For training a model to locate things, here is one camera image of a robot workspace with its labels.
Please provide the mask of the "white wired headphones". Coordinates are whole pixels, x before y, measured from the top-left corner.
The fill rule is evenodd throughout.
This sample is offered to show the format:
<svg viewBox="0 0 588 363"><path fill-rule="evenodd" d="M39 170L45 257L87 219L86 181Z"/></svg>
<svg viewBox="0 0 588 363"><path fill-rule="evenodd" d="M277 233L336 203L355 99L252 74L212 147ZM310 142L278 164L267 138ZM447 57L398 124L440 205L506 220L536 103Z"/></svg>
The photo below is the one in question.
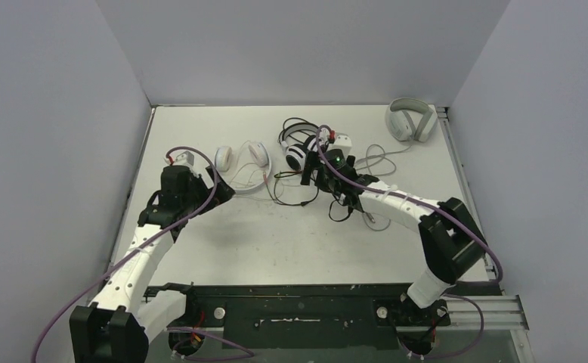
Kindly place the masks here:
<svg viewBox="0 0 588 363"><path fill-rule="evenodd" d="M237 195L250 195L268 186L272 157L264 143L245 141L237 149L218 147L215 167Z"/></svg>

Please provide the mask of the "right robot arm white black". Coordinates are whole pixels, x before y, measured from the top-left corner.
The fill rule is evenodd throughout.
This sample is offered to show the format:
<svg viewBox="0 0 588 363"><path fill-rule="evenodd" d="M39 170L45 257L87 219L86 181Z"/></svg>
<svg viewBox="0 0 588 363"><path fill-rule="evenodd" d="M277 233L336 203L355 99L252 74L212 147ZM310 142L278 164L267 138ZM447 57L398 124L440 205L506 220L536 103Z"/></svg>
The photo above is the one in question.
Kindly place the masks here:
<svg viewBox="0 0 588 363"><path fill-rule="evenodd" d="M401 294L401 313L410 323L429 317L432 305L489 253L464 202L399 191L377 177L358 173L353 157L345 157L339 149L308 153L302 184L309 182L331 194L349 212L382 216L419 235L426 269Z"/></svg>

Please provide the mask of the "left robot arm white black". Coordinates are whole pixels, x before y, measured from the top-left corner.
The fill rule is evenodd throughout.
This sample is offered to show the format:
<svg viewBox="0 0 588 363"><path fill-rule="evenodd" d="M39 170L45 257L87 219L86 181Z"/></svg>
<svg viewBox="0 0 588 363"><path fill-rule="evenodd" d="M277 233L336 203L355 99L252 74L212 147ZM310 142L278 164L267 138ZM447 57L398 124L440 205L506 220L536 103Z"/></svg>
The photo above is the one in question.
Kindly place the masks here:
<svg viewBox="0 0 588 363"><path fill-rule="evenodd" d="M235 191L212 166L201 174L189 166L167 166L160 188L141 210L127 253L108 274L107 283L87 306L70 315L70 335L76 362L143 362L150 342L172 321L189 325L200 305L185 292L162 293L150 308L142 307L159 263L189 219L229 201Z"/></svg>

